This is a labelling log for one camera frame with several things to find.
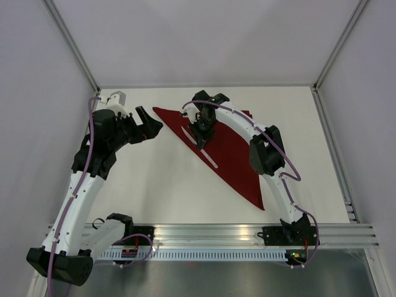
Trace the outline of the red cloth napkin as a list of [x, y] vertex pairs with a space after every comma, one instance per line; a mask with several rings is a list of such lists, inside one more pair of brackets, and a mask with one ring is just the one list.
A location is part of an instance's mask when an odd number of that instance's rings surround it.
[[188, 128], [188, 119], [179, 111], [153, 107], [157, 116], [216, 175], [244, 199], [264, 210], [259, 175], [249, 164], [249, 146], [236, 132], [223, 123], [215, 123], [215, 135], [202, 150]]

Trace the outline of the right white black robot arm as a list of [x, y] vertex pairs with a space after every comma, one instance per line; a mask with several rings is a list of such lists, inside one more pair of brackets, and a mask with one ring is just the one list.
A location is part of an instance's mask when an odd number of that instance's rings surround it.
[[287, 157], [280, 130], [276, 126], [258, 123], [238, 109], [222, 93], [210, 96], [205, 90], [181, 108], [189, 120], [197, 148], [202, 149], [215, 135], [214, 125], [222, 123], [237, 133], [249, 146], [251, 168], [267, 182], [277, 203], [282, 236], [287, 244], [320, 244], [319, 226], [313, 214], [302, 209], [294, 200], [287, 181], [301, 181], [294, 164]]

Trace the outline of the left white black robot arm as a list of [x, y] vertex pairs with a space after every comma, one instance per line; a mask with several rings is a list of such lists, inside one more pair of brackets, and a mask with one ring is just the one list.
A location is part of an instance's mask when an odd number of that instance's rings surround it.
[[56, 221], [40, 247], [32, 247], [27, 262], [51, 286], [53, 280], [83, 285], [96, 260], [114, 243], [128, 245], [135, 238], [132, 217], [111, 213], [87, 238], [84, 227], [92, 205], [116, 163], [117, 152], [128, 144], [154, 139], [163, 127], [143, 107], [133, 115], [111, 109], [89, 112], [88, 134], [74, 157], [69, 190]]

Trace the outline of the aluminium frame rail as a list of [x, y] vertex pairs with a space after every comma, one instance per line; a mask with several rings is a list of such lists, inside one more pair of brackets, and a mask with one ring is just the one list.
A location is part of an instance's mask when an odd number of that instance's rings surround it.
[[[164, 249], [302, 249], [305, 242], [291, 246], [266, 230], [279, 224], [154, 224], [155, 247]], [[319, 225], [321, 249], [370, 249], [379, 242], [370, 224], [323, 223]]]

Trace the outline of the right robot arm base mount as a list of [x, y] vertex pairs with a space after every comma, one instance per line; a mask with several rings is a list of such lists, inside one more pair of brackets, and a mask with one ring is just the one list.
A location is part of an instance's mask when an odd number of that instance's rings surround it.
[[282, 226], [264, 226], [257, 236], [263, 239], [265, 246], [315, 246], [318, 239], [314, 226], [310, 226], [298, 235], [292, 235]]

